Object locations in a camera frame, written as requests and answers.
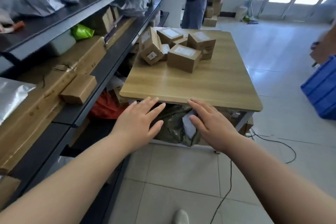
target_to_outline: table top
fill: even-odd
[[[165,61],[149,66],[138,55],[120,91],[130,99],[158,97],[159,102],[204,100],[217,108],[260,112],[263,108],[230,32],[174,28],[185,37],[203,31],[216,38],[211,60],[202,60],[193,73],[168,67]]]

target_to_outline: tile floor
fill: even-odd
[[[233,35],[263,103],[254,115],[255,132],[295,149],[297,159],[289,165],[336,197],[336,123],[320,119],[299,88],[314,72],[310,44],[329,26],[220,18],[216,28],[206,29]],[[294,156],[282,144],[255,140],[282,162]],[[232,169],[232,191],[213,224],[272,223],[244,176],[234,164]],[[180,208],[190,224],[210,223],[229,190],[229,175],[224,154],[149,144],[132,155],[110,223],[168,224]]]

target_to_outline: power cord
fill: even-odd
[[[251,128],[251,130],[252,130],[252,132],[254,133],[252,136],[249,136],[249,137],[252,137],[252,140],[254,140],[254,139],[253,139],[254,136],[257,136],[257,137],[261,138],[262,140],[270,141],[270,142],[276,142],[276,143],[281,143],[281,144],[287,146],[288,148],[290,148],[290,149],[294,152],[294,158],[293,158],[291,161],[286,162],[286,164],[289,164],[289,163],[293,162],[294,160],[296,160],[296,152],[295,152],[295,150],[294,150],[292,147],[290,147],[289,145],[287,145],[287,144],[285,144],[285,143],[283,143],[283,142],[280,142],[280,141],[275,141],[275,140],[269,140],[269,139],[262,138],[261,136],[257,135],[257,134],[254,132],[254,130],[253,130],[252,128]],[[217,207],[217,209],[216,209],[216,211],[215,211],[215,214],[212,216],[212,219],[211,219],[210,224],[212,224],[212,221],[213,221],[213,219],[215,218],[218,209],[219,209],[220,206],[222,205],[224,199],[225,199],[225,198],[228,196],[228,194],[231,192],[231,189],[232,189],[232,160],[230,160],[230,189],[229,189],[229,191],[226,193],[225,197],[221,200],[220,204],[218,205],[218,207]]]

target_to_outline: blue plastic crate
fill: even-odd
[[[329,57],[301,90],[321,118],[336,120],[336,56]]]

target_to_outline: white shoe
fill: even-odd
[[[189,217],[185,210],[177,210],[174,214],[172,224],[189,224]]]

